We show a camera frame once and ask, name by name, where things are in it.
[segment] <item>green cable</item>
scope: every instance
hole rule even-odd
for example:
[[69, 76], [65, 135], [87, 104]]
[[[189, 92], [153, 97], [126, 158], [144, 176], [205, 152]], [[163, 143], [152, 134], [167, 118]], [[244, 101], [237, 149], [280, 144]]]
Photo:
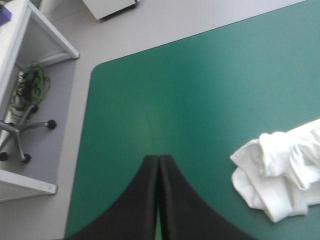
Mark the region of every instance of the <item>green cable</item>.
[[[31, 70], [36, 71], [36, 77], [31, 83], [31, 89], [26, 87], [26, 80], [19, 77], [19, 80], [13, 90], [9, 110], [14, 121], [18, 121], [24, 111], [32, 104], [38, 105], [42, 100], [49, 97], [52, 89], [52, 81], [45, 76], [43, 69], [38, 62], [32, 63]], [[29, 91], [31, 99], [26, 99], [23, 96], [24, 91]]]

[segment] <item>caster wheel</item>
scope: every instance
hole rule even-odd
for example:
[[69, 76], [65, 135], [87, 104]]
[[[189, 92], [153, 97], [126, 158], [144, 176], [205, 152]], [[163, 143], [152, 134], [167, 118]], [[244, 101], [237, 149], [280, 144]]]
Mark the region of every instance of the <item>caster wheel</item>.
[[55, 129], [57, 126], [57, 123], [55, 120], [49, 120], [46, 122], [48, 126], [46, 126], [48, 129]]
[[24, 164], [27, 164], [28, 162], [30, 162], [31, 160], [31, 156], [27, 153], [24, 154], [24, 160], [22, 161]]
[[34, 105], [34, 107], [31, 109], [31, 112], [36, 113], [38, 109], [39, 109], [38, 105]]
[[8, 153], [6, 153], [6, 152], [0, 153], [0, 161], [6, 161], [6, 160], [8, 160], [8, 158], [9, 158]]

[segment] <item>green mat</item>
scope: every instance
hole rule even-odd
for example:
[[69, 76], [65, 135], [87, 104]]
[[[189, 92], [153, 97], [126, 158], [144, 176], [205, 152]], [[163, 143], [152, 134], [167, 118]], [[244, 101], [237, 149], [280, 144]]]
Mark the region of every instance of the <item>green mat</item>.
[[145, 155], [172, 154], [202, 198], [253, 237], [320, 239], [320, 206], [271, 223], [234, 190], [229, 159], [261, 133], [319, 118], [319, 82], [319, 0], [98, 65], [66, 235], [117, 199]]

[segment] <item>white towel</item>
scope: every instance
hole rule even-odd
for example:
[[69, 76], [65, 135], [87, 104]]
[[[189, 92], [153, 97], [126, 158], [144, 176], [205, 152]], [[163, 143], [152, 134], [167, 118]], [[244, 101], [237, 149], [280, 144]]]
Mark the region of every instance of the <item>white towel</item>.
[[237, 150], [231, 180], [247, 205], [272, 222], [320, 204], [320, 119], [289, 132], [263, 133]]

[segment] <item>chair base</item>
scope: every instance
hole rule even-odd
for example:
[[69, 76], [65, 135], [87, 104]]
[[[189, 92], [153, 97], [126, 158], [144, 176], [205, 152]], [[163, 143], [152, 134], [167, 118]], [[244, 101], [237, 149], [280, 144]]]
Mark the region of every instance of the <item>chair base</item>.
[[57, 123], [55, 120], [49, 120], [47, 122], [38, 122], [33, 124], [25, 124], [26, 120], [29, 118], [30, 113], [35, 113], [37, 110], [38, 110], [38, 106], [30, 105], [25, 111], [25, 113], [21, 116], [17, 124], [14, 124], [12, 122], [5, 123], [3, 121], [0, 121], [0, 130], [9, 132], [9, 134], [6, 136], [6, 138], [3, 140], [2, 144], [0, 145], [0, 161], [3, 162], [9, 159], [8, 153], [2, 152], [2, 150], [13, 139], [16, 142], [16, 146], [20, 153], [21, 161], [24, 164], [29, 163], [32, 157], [31, 155], [24, 153], [23, 151], [21, 133], [30, 131], [33, 129], [38, 129], [38, 128], [48, 128], [50, 130], [56, 128]]

